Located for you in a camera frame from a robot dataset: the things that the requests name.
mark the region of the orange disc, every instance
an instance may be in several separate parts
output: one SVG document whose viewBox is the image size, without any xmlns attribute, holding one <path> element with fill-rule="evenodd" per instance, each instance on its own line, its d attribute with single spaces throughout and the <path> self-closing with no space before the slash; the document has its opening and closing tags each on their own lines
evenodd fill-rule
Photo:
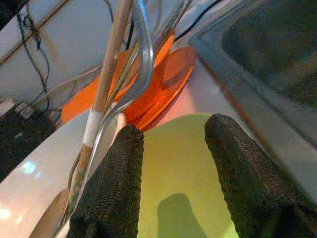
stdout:
<svg viewBox="0 0 317 238">
<path fill-rule="evenodd" d="M 155 62 L 154 62 L 154 68 L 156 68 L 160 62 L 166 57 L 168 54 L 172 44 L 174 42 L 174 32 L 169 36 L 168 40 L 165 42 L 161 50 L 159 51 Z M 119 54 L 117 59 L 117 64 L 115 67 L 115 71 L 113 74 L 112 82 L 110 91 L 113 90 L 128 58 L 128 51 L 124 51 Z M 135 75 L 132 77 L 132 80 L 127 84 L 125 88 L 123 88 L 119 93 L 117 94 L 115 101 L 119 101 L 122 96 L 126 93 L 126 91 L 131 87 L 131 85 L 134 83 L 136 79 L 137 74 L 137 65 L 138 65 L 139 59 L 136 60 L 134 65 L 132 66 L 131 70 L 132 72 L 135 72 Z M 93 82 L 91 82 L 88 86 L 86 86 L 84 89 L 82 89 L 79 93 L 76 94 L 76 96 L 65 106 L 62 108 L 61 112 L 61 120 L 63 123 L 66 123 L 70 120 L 72 120 L 75 116 L 78 114 L 86 111 L 89 109 L 95 102 L 96 98 L 96 92 L 99 84 L 99 77 L 97 77 Z"/>
</svg>

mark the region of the gray sink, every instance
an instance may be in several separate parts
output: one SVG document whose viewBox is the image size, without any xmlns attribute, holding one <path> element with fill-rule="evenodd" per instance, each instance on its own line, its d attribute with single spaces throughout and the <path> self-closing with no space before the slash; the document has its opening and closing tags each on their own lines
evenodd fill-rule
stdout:
<svg viewBox="0 0 317 238">
<path fill-rule="evenodd" d="M 250 74 L 296 102 L 317 106 L 317 14 L 313 1 L 271 1 L 238 19 L 222 47 Z"/>
<path fill-rule="evenodd" d="M 190 44 L 271 157 L 317 202 L 317 1 L 242 1 Z"/>
</svg>

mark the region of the yellow-green plate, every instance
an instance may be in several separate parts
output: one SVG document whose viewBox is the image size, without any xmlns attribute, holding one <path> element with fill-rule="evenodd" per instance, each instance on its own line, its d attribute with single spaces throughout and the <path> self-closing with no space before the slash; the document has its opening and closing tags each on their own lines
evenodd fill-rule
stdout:
<svg viewBox="0 0 317 238">
<path fill-rule="evenodd" d="M 209 117 L 145 132 L 138 238 L 238 238 L 205 143 Z"/>
</svg>

